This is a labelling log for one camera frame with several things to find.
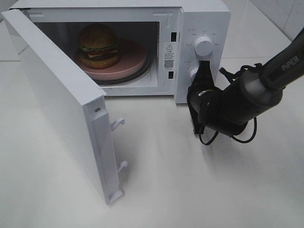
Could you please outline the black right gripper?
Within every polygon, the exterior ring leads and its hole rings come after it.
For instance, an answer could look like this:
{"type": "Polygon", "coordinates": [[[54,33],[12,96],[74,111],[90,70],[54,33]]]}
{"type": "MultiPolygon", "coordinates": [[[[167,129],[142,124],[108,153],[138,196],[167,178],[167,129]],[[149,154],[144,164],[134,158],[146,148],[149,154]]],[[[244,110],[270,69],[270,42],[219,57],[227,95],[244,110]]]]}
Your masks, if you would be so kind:
{"type": "Polygon", "coordinates": [[[190,115],[193,121],[204,121],[207,111],[201,111],[201,108],[204,108],[214,94],[220,92],[220,89],[214,85],[210,61],[200,60],[199,67],[191,79],[187,93],[190,115]]]}

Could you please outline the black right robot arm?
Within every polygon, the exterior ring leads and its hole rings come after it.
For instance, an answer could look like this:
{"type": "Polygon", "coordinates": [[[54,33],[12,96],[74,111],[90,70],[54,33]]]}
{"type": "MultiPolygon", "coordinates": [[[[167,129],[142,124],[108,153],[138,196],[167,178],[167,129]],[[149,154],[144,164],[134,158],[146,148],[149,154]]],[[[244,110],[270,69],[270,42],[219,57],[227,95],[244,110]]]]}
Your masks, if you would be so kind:
{"type": "Polygon", "coordinates": [[[224,68],[219,71],[230,83],[224,90],[214,85],[210,62],[200,61],[187,103],[195,134],[208,127],[233,137],[242,133],[250,120],[278,105],[284,88],[303,76],[304,32],[264,65],[243,65],[234,74],[224,68]]]}

